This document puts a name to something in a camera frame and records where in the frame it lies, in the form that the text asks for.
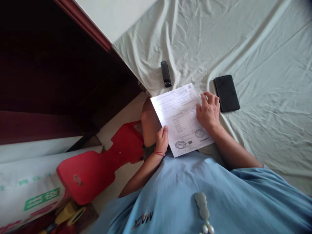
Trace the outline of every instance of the leg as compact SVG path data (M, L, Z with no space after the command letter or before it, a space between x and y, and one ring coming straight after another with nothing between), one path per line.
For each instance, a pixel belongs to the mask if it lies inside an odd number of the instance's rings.
M148 97L143 105L141 122L143 129L143 139L145 147L150 147L156 143L156 133L161 129L161 124L157 117L153 104Z

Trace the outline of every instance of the forearm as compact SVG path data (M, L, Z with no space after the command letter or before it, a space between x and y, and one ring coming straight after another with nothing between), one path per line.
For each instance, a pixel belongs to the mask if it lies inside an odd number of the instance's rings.
M162 156L156 153L152 153L149 158L143 163L140 169L135 173L135 175L126 184L119 197L124 197L145 186L145 184L157 171L162 158Z
M230 169L248 167L263 168L263 164L236 142L221 125L210 130L210 135Z

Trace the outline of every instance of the bed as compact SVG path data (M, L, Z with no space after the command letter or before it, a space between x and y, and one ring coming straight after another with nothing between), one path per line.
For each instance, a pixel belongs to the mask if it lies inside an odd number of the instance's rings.
M310 1L159 0L113 47L152 96L188 83L215 93L212 80L231 74L241 109L222 113L222 125L312 195ZM171 88L164 87L163 60Z

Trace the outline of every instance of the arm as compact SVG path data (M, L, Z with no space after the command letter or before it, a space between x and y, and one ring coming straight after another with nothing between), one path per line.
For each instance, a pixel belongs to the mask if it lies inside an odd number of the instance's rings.
M168 127L164 126L164 128L161 128L157 132L155 150L157 152L161 152L161 154L164 154L167 151L168 144ZM135 173L135 175L129 180L129 182L121 191L119 197L124 197L145 186L149 179L157 171L162 158L163 157L161 155L153 152L143 163L140 169Z
M236 142L220 124L219 98L209 92L201 94L201 98L202 105L197 105L197 119L214 139L222 158L230 169L248 167L263 168L263 164Z

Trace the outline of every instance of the right hand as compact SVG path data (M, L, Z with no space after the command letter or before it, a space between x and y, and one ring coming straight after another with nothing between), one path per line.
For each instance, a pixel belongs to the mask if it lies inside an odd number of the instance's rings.
M209 92L201 94L201 98L202 105L196 104L196 117L198 122L209 133L215 128L221 126L219 122L220 99Z

